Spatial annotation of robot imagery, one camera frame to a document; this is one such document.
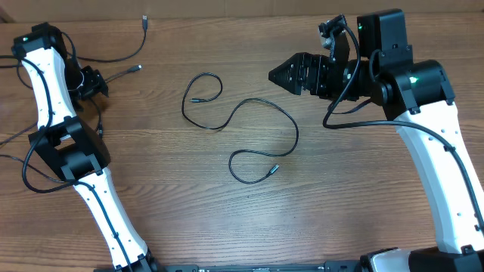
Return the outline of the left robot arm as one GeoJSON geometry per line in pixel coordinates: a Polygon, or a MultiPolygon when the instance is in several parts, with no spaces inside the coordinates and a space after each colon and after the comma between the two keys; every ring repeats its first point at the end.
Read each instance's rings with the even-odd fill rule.
{"type": "Polygon", "coordinates": [[[38,130],[29,135],[23,165],[37,153],[60,178],[56,190],[73,187],[84,199],[107,243],[114,271],[158,271],[116,194],[102,127],[91,128],[77,115],[81,100],[108,94],[107,83],[98,70],[79,65],[64,38],[57,27],[41,23],[14,40],[12,53],[29,75],[38,110],[38,130]]]}

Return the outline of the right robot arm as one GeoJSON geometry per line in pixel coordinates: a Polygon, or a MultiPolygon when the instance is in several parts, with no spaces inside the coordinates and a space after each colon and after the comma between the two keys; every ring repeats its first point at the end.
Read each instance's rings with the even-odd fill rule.
{"type": "Polygon", "coordinates": [[[351,261],[349,271],[481,271],[483,189],[465,147],[455,93],[442,65],[415,62],[399,9],[361,15],[352,31],[343,15],[319,25],[329,55],[297,53],[270,71],[292,94],[373,103],[408,148],[432,212],[436,244],[382,249],[351,261]]]}

